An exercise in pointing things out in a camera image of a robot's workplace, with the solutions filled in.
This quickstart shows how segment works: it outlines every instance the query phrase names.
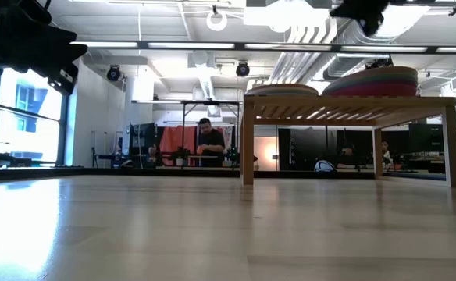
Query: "table leg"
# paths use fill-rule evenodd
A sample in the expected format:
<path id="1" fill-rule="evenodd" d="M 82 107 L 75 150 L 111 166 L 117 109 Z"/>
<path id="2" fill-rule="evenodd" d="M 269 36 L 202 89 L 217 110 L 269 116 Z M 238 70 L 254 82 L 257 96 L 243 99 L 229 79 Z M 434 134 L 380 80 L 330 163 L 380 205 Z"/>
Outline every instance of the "table leg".
<path id="1" fill-rule="evenodd" d="M 240 175 L 244 174 L 244 117 L 240 121 L 240 146 L 238 147 L 240 153 L 238 162 L 240 163 Z"/>
<path id="2" fill-rule="evenodd" d="M 254 104 L 244 103 L 243 175 L 244 186 L 254 184 Z"/>
<path id="3" fill-rule="evenodd" d="M 374 177 L 379 179 L 383 176 L 383 146 L 381 129 L 372 130 L 372 148 L 374 150 Z"/>
<path id="4" fill-rule="evenodd" d="M 456 115 L 455 107 L 443 108 L 441 122 L 444 128 L 445 176 L 447 185 L 456 187 Z"/>

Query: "security camera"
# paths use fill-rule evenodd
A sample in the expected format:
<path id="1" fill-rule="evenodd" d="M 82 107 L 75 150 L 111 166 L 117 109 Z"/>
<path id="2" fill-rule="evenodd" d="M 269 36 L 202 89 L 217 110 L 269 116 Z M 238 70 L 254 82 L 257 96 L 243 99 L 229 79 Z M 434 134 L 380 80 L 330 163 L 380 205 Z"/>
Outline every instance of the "security camera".
<path id="1" fill-rule="evenodd" d="M 118 81 L 121 76 L 119 68 L 120 66 L 110 66 L 110 70 L 106 73 L 106 78 L 113 82 Z"/>
<path id="2" fill-rule="evenodd" d="M 236 71 L 238 77 L 246 77 L 247 75 L 249 75 L 250 71 L 251 69 L 249 69 L 249 65 L 247 64 L 247 62 L 238 63 Z"/>

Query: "dark shirt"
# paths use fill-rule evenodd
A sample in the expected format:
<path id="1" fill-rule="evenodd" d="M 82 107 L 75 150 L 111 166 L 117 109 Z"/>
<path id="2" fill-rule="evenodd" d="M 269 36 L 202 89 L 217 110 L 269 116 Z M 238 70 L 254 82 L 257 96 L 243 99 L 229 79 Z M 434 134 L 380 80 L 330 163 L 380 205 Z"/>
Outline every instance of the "dark shirt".
<path id="1" fill-rule="evenodd" d="M 212 129 L 211 133 L 200 134 L 198 145 L 221 145 L 225 147 L 225 140 L 223 134 L 216 129 Z M 203 156 L 217 156 L 217 158 L 203 158 L 201 159 L 202 167 L 221 167 L 223 165 L 223 152 L 214 152 L 205 149 L 202 152 Z"/>

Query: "wooden table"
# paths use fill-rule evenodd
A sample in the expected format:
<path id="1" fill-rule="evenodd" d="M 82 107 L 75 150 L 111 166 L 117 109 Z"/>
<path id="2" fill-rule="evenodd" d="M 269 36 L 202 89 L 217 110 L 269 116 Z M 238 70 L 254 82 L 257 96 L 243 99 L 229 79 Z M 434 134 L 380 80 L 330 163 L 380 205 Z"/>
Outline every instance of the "wooden table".
<path id="1" fill-rule="evenodd" d="M 246 95 L 240 135 L 243 185 L 254 183 L 254 125 L 367 126 L 372 129 L 374 173 L 382 179 L 381 129 L 437 115 L 444 128 L 445 185 L 456 187 L 455 98 Z"/>

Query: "ductwork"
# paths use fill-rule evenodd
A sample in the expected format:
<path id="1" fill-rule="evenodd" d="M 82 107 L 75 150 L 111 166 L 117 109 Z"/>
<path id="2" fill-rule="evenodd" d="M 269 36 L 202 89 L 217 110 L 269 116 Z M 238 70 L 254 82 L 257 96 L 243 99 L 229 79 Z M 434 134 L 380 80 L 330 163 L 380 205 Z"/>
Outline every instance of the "ductwork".
<path id="1" fill-rule="evenodd" d="M 334 44 L 391 44 L 429 10 L 420 6 L 389 6 L 384 15 L 384 23 L 372 37 L 366 37 L 356 21 L 351 21 L 344 31 L 333 40 Z M 324 53 L 315 60 L 313 67 L 297 79 L 306 84 L 311 79 L 337 79 L 347 75 L 353 68 L 364 62 L 364 58 L 337 58 L 335 54 Z"/>
<path id="2" fill-rule="evenodd" d="M 290 28 L 290 35 L 289 38 L 287 39 L 287 43 L 294 43 L 297 37 L 297 27 L 291 27 Z M 276 61 L 275 68 L 273 68 L 272 74 L 269 76 L 268 81 L 271 84 L 276 84 L 276 76 L 280 74 L 282 71 L 282 68 L 285 66 L 285 62 L 287 61 L 287 55 L 289 53 L 282 52 L 280 54 L 280 57 L 278 58 L 278 61 Z"/>
<path id="3" fill-rule="evenodd" d="M 315 38 L 313 38 L 313 43 L 330 43 L 336 35 L 337 21 L 336 19 L 329 19 L 327 23 L 323 23 L 323 25 L 319 27 L 318 33 Z M 294 72 L 290 75 L 288 81 L 292 84 L 298 82 L 299 78 L 306 73 L 306 70 L 312 66 L 318 56 L 318 53 L 305 53 L 302 60 L 294 68 Z"/>
<path id="4" fill-rule="evenodd" d="M 200 75 L 198 77 L 200 81 L 200 87 L 204 93 L 205 100 L 214 99 L 214 87 L 212 86 L 212 77 L 210 75 Z"/>
<path id="5" fill-rule="evenodd" d="M 312 37 L 313 34 L 315 33 L 314 29 L 315 29 L 314 27 L 311 27 L 311 28 L 309 27 L 308 33 L 305 36 L 306 27 L 297 27 L 297 35 L 296 35 L 296 38 L 294 39 L 293 43 L 308 43 L 309 41 L 308 42 L 306 42 L 305 40 L 301 41 L 301 39 L 310 37 L 309 36 L 310 31 L 312 32 L 311 33 L 311 37 Z M 300 53 L 291 52 L 291 53 L 284 53 L 284 54 L 285 54 L 285 57 L 283 60 L 283 67 L 281 67 L 280 71 L 275 75 L 274 79 L 270 80 L 270 81 L 275 81 L 275 83 L 272 83 L 272 84 L 281 84 L 283 82 L 283 78 L 288 74 L 290 68 L 292 67 L 292 65 L 294 64 L 296 59 L 301 57 Z"/>
<path id="6" fill-rule="evenodd" d="M 335 19 L 323 21 L 318 27 L 294 27 L 294 32 L 291 32 L 290 39 L 294 39 L 293 43 L 330 43 L 337 34 L 337 22 Z M 269 78 L 271 84 L 292 83 L 297 82 L 297 77 L 305 74 L 315 61 L 318 54 L 307 53 L 286 53 L 283 52 L 276 63 L 272 75 Z"/>

